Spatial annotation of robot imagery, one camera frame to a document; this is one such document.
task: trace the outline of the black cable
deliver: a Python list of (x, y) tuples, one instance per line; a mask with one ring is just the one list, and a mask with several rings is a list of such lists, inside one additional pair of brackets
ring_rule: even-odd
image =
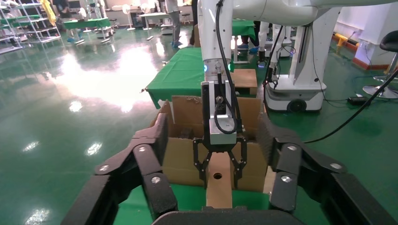
[(278, 42), (279, 36), (280, 36), (281, 33), (282, 33), (282, 28), (283, 28), (283, 26), (281, 26), (281, 28), (279, 29), (278, 36), (276, 37), (276, 40), (275, 40), (275, 44), (274, 44), (274, 46), (272, 47), (271, 53), (269, 54), (269, 59), (268, 59), (267, 65), (266, 65), (266, 68), (267, 68), (267, 69), (266, 69), (266, 71), (265, 71), (265, 78), (264, 78), (264, 81), (263, 81), (263, 83), (262, 83), (262, 87), (263, 87), (263, 89), (264, 89), (264, 92), (263, 92), (263, 99), (264, 99), (265, 112), (266, 112), (268, 118), (269, 118), (269, 112), (268, 112), (269, 110), (268, 110), (268, 106), (267, 106), (267, 100), (266, 100), (266, 98), (265, 98), (265, 92), (267, 91), (267, 90), (266, 90), (266, 86), (267, 86), (267, 83), (268, 83), (268, 71), (269, 71), (269, 65), (271, 64), (272, 55), (274, 54), (274, 51), (275, 51), (276, 43)]
[(370, 60), (370, 58), (368, 57), (368, 55), (367, 55), (367, 48), (366, 48), (366, 45), (365, 45), (365, 53), (366, 53), (366, 58), (367, 58), (367, 60), (369, 60), (369, 64), (370, 64), (370, 70), (372, 70), (372, 67), (373, 67), (373, 65), (372, 65), (372, 61)]
[[(232, 78), (231, 78), (231, 74), (230, 71), (228, 70), (228, 64), (227, 64), (227, 59), (225, 58), (225, 53), (224, 53), (224, 48), (222, 47), (222, 41), (221, 41), (221, 34), (220, 34), (220, 11), (221, 11), (221, 7), (222, 7), (222, 3), (224, 0), (220, 0), (217, 3), (217, 12), (215, 15), (215, 31), (216, 31), (216, 35), (217, 35), (217, 41), (218, 41), (218, 46), (220, 48), (220, 54), (221, 54), (221, 58), (222, 58), (222, 62), (224, 64), (224, 68), (225, 68), (225, 73), (227, 75), (227, 79), (228, 79), (228, 83), (230, 84), (231, 87), (231, 101), (232, 101), (232, 105), (234, 106), (234, 108), (236, 109), (236, 116), (237, 118), (233, 118), (235, 125), (234, 127), (237, 127), (239, 129), (239, 131), (242, 131), (242, 123), (241, 123), (241, 118), (240, 118), (240, 109), (239, 109), (239, 105), (237, 102), (237, 96), (236, 96), (236, 92), (235, 92), (235, 87), (234, 87), (234, 83), (232, 82)], [(235, 115), (235, 109), (232, 108), (231, 110), (231, 114)], [(217, 120), (214, 120), (216, 123), (216, 126), (218, 128), (219, 125)]]
[(398, 70), (397, 71), (395, 71), (395, 73), (372, 95), (372, 97), (370, 97), (370, 99), (368, 100), (368, 101), (366, 101), (362, 106), (361, 106), (361, 108), (356, 112), (356, 113), (354, 113), (354, 115), (352, 115), (346, 122), (344, 122), (342, 125), (340, 125), (339, 127), (337, 127), (334, 131), (332, 131), (332, 132), (330, 132), (329, 134), (327, 134), (327, 135), (325, 135), (325, 136), (323, 136), (323, 137), (321, 137), (321, 138), (318, 138), (318, 139), (315, 139), (315, 140), (312, 140), (312, 141), (306, 141), (306, 142), (304, 142), (304, 143), (306, 143), (306, 144), (308, 144), (308, 143), (314, 143), (314, 142), (318, 142), (318, 141), (322, 141), (323, 139), (326, 139), (326, 138), (328, 138), (328, 137), (330, 137), (330, 136), (332, 136), (333, 134), (335, 134), (337, 131), (339, 131), (341, 128), (343, 128), (345, 125), (347, 125), (349, 122), (351, 122), (358, 114), (360, 114), (371, 102), (372, 102), (372, 100), (374, 99), (374, 98), (376, 98), (377, 97), (377, 95), (380, 93), (380, 92), (382, 92), (382, 91), (384, 91), (384, 88), (385, 87), (387, 87), (387, 85), (392, 81), (392, 80), (394, 80), (394, 78), (396, 77), (398, 75)]
[(283, 48), (284, 50), (286, 50), (286, 51), (289, 53), (289, 51), (286, 49), (286, 47), (292, 48), (292, 49), (294, 50), (293, 55), (296, 54), (297, 50), (296, 50), (293, 46), (291, 46), (291, 45), (282, 46), (282, 48)]
[(330, 101), (330, 102), (342, 102), (342, 101), (347, 101), (348, 99), (324, 99), (324, 101)]
[(218, 128), (221, 132), (223, 132), (223, 133), (226, 134), (226, 135), (230, 135), (230, 134), (235, 133), (236, 130), (237, 130), (237, 120), (236, 120), (236, 117), (235, 117), (235, 112), (234, 112), (234, 110), (232, 110), (232, 107), (231, 107), (230, 103), (227, 101), (227, 98), (226, 98), (226, 96), (225, 96), (225, 94), (224, 94), (224, 90), (222, 89), (222, 78), (221, 78), (221, 74), (218, 73), (218, 74), (217, 74), (217, 77), (218, 77), (218, 88), (220, 89), (220, 92), (221, 92), (221, 95), (222, 95), (223, 100), (225, 101), (225, 104), (227, 105), (228, 109), (229, 109), (230, 112), (231, 112), (232, 119), (234, 120), (234, 128), (233, 128), (231, 131), (224, 130), (223, 128), (221, 128), (220, 124), (218, 123), (217, 112), (218, 112), (218, 109), (219, 109), (220, 106), (221, 106), (222, 101), (219, 101), (219, 100), (217, 100), (217, 99), (216, 99), (217, 104), (216, 104), (215, 110), (214, 110), (214, 123), (215, 123), (215, 125), (217, 126), (217, 128)]
[(315, 68), (315, 53), (314, 53), (314, 48), (315, 48), (315, 45), (314, 45), (314, 26), (311, 26), (312, 27), (312, 32), (311, 32), (311, 35), (312, 35), (312, 64), (313, 64), (313, 66), (314, 66), (314, 72), (315, 72), (315, 76), (316, 76), (316, 78), (318, 79), (318, 83), (319, 83), (319, 85), (320, 85), (320, 87), (321, 87), (321, 92), (322, 92), (322, 95), (323, 95), (323, 100), (325, 100), (329, 105), (331, 105), (332, 107), (335, 107), (335, 108), (345, 108), (345, 107), (341, 107), (341, 106), (337, 106), (337, 105), (333, 105), (327, 98), (326, 98), (326, 96), (325, 96), (325, 92), (323, 91), (323, 88), (322, 88), (322, 82), (321, 82), (321, 80), (319, 79), (319, 77), (318, 77), (318, 73), (316, 72), (316, 68)]

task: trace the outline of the hole in wooden block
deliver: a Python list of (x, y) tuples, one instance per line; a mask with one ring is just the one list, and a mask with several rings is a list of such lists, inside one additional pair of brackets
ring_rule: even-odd
[(221, 173), (217, 172), (213, 175), (213, 177), (214, 177), (214, 179), (219, 180), (219, 179), (221, 179), (222, 175), (221, 175)]

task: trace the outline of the black stool seat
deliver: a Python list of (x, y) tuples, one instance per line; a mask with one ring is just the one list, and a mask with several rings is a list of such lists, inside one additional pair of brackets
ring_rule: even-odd
[(398, 30), (390, 32), (383, 37), (380, 48), (385, 51), (398, 53)]

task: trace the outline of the green table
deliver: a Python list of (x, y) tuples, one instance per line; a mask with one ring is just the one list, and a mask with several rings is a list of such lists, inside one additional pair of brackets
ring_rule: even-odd
[[(232, 35), (255, 37), (254, 23), (247, 20), (233, 20)], [(171, 101), (173, 95), (200, 96), (200, 83), (204, 81), (204, 65), (200, 48), (179, 50), (146, 87), (156, 108), (159, 100)]]
[(86, 27), (110, 27), (111, 23), (108, 18), (102, 19), (90, 19), (87, 21), (78, 22), (68, 21), (64, 23), (66, 29), (77, 29), (77, 28), (86, 28)]

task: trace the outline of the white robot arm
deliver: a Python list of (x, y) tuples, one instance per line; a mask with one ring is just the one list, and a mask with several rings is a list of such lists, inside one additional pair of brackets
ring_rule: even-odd
[(205, 65), (205, 81), (202, 83), (205, 138), (212, 145), (234, 144), (237, 132), (243, 130), (228, 70), (232, 18), (283, 26), (304, 26), (331, 7), (378, 5), (395, 1), (397, 0), (199, 0), (198, 26)]

